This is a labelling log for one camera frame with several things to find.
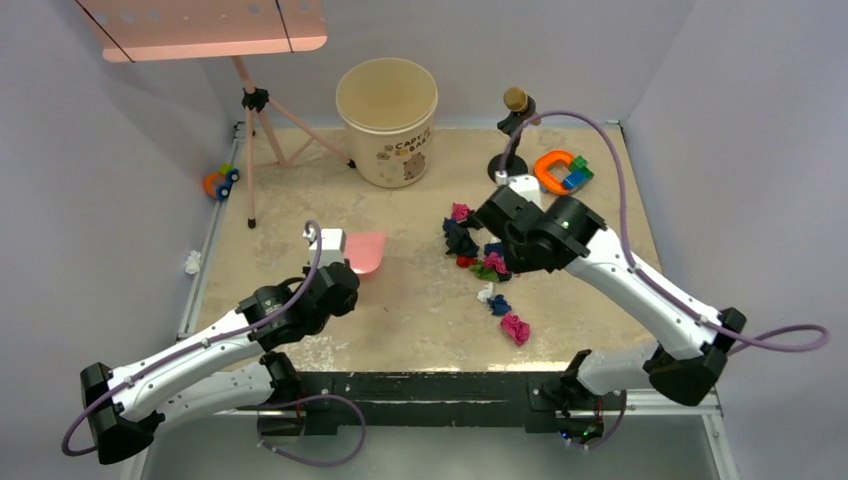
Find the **pink plastic dustpan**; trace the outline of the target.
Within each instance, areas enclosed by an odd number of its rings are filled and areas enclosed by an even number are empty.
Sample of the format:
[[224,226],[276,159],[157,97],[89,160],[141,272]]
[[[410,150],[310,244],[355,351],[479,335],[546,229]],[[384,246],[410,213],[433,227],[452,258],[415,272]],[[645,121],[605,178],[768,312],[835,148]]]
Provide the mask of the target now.
[[345,258],[357,275],[374,273],[381,265],[387,235],[383,232],[356,232],[347,235]]

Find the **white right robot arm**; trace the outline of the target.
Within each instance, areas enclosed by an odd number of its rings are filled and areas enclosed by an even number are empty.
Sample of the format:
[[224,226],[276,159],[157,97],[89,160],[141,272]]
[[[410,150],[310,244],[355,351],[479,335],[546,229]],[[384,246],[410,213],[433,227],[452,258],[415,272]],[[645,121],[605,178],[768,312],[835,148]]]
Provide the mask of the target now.
[[604,219],[572,197],[547,210],[508,186],[499,187],[475,219],[503,244],[514,273],[564,270],[594,287],[654,337],[618,352],[582,350],[561,378],[564,399],[584,407],[615,390],[653,388],[696,406],[717,383],[746,323],[735,308],[718,310],[636,259]]

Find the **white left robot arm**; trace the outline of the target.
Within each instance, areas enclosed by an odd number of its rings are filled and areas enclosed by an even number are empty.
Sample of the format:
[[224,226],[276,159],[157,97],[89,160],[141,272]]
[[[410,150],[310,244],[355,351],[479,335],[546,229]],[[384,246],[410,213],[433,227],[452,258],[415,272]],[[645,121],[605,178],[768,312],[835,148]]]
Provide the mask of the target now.
[[305,391],[278,348],[320,333],[351,312],[360,281],[344,263],[257,289],[212,326],[144,360],[80,373],[91,452],[122,462],[155,437],[208,414],[269,404],[284,409]]

